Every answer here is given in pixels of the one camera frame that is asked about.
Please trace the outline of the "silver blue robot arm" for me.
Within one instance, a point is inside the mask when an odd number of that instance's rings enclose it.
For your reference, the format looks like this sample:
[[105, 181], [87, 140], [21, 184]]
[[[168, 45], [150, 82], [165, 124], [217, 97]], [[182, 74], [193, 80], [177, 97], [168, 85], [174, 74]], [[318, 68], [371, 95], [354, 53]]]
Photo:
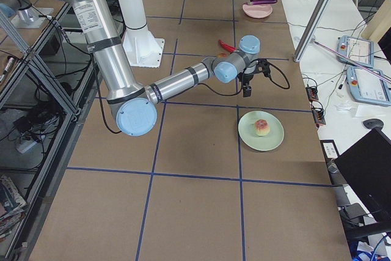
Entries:
[[222, 83], [252, 73], [260, 52], [260, 40], [244, 36], [227, 57], [208, 57], [176, 74], [147, 86], [136, 81], [132, 67], [157, 67], [164, 40], [148, 30], [142, 0], [119, 0], [125, 21], [120, 36], [106, 0], [63, 0], [70, 4], [108, 88], [108, 105], [122, 133], [141, 136], [157, 120], [156, 105], [215, 76]]

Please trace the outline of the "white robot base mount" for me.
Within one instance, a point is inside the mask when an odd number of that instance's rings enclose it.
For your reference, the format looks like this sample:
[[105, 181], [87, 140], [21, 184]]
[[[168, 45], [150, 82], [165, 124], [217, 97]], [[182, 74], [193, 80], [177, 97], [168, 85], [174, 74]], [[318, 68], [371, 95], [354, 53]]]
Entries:
[[125, 23], [123, 48], [134, 67], [158, 68], [161, 63], [164, 39], [157, 39], [149, 31], [143, 0], [119, 0]]

